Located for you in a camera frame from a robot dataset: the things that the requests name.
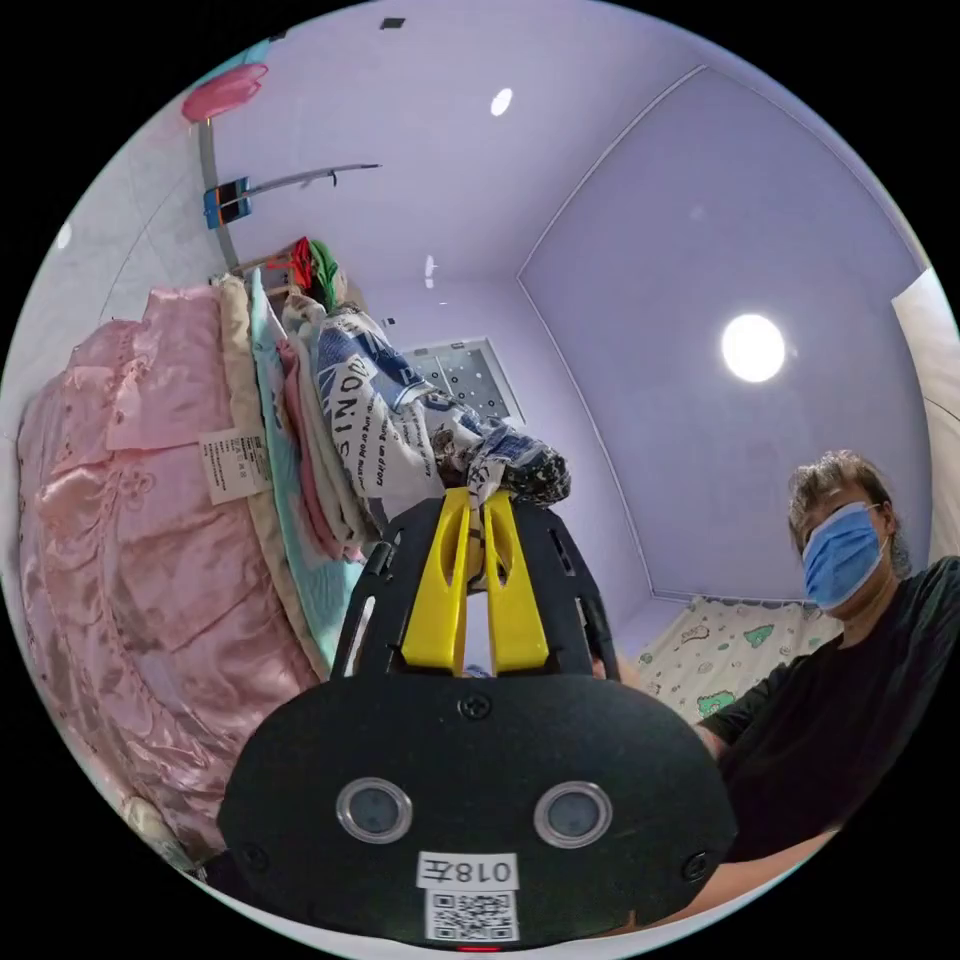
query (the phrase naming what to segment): white curtain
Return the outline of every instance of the white curtain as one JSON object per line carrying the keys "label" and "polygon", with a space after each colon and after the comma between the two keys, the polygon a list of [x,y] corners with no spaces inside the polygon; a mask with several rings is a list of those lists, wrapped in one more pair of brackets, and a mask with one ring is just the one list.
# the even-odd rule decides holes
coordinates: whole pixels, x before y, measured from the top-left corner
{"label": "white curtain", "polygon": [[840,623],[799,603],[698,599],[636,662],[642,689],[689,723],[741,697],[780,663],[838,636]]}
{"label": "white curtain", "polygon": [[893,300],[923,393],[933,469],[930,557],[960,553],[960,334],[933,268]]}

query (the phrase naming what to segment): face mask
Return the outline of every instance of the face mask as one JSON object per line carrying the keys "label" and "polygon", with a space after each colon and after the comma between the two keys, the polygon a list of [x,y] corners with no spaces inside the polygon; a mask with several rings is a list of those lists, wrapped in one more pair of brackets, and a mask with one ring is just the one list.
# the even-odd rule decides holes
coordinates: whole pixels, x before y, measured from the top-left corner
{"label": "face mask", "polygon": [[846,603],[880,566],[883,544],[870,522],[879,504],[851,503],[810,534],[803,551],[807,596],[822,610]]}

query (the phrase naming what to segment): recessed light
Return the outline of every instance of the recessed light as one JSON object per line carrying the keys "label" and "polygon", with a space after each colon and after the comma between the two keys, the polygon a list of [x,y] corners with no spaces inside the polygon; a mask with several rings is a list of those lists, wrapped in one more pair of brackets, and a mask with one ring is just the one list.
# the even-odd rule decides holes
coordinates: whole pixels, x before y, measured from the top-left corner
{"label": "recessed light", "polygon": [[57,234],[57,249],[63,250],[64,247],[70,242],[70,238],[73,236],[73,228],[70,226],[70,222],[67,221],[61,228],[60,232]]}
{"label": "recessed light", "polygon": [[513,91],[509,87],[506,87],[493,98],[493,103],[490,104],[490,112],[495,117],[503,116],[503,114],[507,112],[507,107],[510,106],[512,99]]}
{"label": "recessed light", "polygon": [[783,335],[766,318],[746,313],[731,320],[720,343],[731,372],[749,383],[769,380],[783,366]]}

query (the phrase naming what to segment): qr code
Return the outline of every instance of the qr code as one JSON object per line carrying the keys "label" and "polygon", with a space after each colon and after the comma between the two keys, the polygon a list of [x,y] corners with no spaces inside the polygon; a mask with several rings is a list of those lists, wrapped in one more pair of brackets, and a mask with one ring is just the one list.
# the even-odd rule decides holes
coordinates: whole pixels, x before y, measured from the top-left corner
{"label": "qr code", "polygon": [[519,940],[513,891],[438,893],[428,890],[427,939],[488,943]]}

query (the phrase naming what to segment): camera lens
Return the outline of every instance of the camera lens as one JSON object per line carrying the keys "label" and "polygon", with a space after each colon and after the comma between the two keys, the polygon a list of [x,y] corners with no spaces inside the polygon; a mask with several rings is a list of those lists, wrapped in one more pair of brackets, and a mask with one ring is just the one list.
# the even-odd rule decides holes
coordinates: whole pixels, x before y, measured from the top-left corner
{"label": "camera lens", "polygon": [[537,803],[534,827],[553,847],[574,850],[599,840],[613,819],[609,797],[594,783],[558,784]]}
{"label": "camera lens", "polygon": [[413,805],[396,785],[376,777],[347,784],[337,798],[337,819],[364,843],[393,843],[410,829]]}

